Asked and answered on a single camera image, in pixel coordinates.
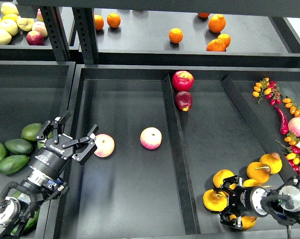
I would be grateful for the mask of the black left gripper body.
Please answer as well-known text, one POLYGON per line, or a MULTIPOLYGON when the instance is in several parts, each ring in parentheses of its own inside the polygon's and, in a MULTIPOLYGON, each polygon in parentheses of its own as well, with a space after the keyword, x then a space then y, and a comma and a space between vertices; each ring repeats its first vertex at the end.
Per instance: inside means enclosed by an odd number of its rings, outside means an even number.
POLYGON ((33 170, 39 170, 48 178, 56 180, 63 171, 66 163, 74 154, 74 146, 63 148, 73 138, 61 135, 58 143, 49 138, 39 152, 30 160, 29 166, 33 170))

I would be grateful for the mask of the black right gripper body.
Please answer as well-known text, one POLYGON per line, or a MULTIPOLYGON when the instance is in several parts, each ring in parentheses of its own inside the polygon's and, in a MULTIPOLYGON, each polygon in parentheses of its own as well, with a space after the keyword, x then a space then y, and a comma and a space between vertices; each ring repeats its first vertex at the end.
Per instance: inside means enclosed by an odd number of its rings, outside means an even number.
POLYGON ((236 216, 265 217, 267 212, 261 206, 261 200, 267 191, 260 186, 237 186, 229 193, 228 213, 236 216))

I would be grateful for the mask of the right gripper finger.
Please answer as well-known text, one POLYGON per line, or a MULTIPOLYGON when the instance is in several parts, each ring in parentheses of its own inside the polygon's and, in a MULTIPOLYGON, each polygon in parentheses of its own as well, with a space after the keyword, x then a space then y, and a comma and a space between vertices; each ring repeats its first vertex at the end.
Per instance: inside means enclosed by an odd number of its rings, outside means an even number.
POLYGON ((243 178, 238 175, 225 178, 220 187, 214 187, 213 190, 216 192, 226 193, 229 196, 236 196, 235 189, 230 188, 232 184, 234 184, 234 188, 236 188, 237 186, 241 187, 243 185, 243 178))
POLYGON ((237 213, 233 214, 226 211, 221 211, 219 213, 220 216, 220 223, 226 226, 229 226, 231 228, 235 229, 242 229, 243 223, 242 223, 242 214, 237 213))

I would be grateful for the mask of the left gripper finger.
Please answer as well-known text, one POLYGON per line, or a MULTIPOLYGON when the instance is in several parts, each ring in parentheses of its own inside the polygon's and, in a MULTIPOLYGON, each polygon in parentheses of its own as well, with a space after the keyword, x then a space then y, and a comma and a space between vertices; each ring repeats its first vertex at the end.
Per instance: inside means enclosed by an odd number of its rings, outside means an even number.
POLYGON ((80 165, 84 165, 97 149, 94 139, 98 129, 99 127, 95 124, 85 137, 62 143, 66 159, 74 159, 80 165))
POLYGON ((53 120, 47 120, 36 135, 37 141, 45 143, 45 145, 59 145, 70 141, 71 137, 63 133, 65 123, 70 117, 71 113, 66 111, 64 114, 53 120), (53 137, 48 139, 47 137, 51 131, 53 132, 53 137))

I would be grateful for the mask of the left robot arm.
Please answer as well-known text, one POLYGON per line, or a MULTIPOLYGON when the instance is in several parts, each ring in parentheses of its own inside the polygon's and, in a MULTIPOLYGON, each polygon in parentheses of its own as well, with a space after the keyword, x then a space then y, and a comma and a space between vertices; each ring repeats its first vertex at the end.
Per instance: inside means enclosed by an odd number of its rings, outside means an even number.
POLYGON ((86 136, 73 139, 64 134, 63 128, 71 113, 46 121, 35 139, 43 147, 32 158, 32 173, 20 183, 8 182, 0 193, 0 239, 18 239, 26 224, 40 206, 58 199, 69 190, 68 183, 60 176, 71 160, 83 165, 95 152, 94 142, 98 126, 93 125, 86 136))

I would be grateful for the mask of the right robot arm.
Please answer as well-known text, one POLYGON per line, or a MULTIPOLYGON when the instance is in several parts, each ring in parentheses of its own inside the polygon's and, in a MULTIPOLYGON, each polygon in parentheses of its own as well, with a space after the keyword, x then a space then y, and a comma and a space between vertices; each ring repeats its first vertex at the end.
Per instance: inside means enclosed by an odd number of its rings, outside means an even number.
POLYGON ((267 191, 263 186, 244 187, 240 176, 223 180, 215 192, 227 193, 227 205, 212 211, 220 216, 220 223, 241 230, 242 218, 272 216, 287 228, 287 238, 292 237, 292 226, 300 225, 300 177, 292 177, 281 187, 267 191))

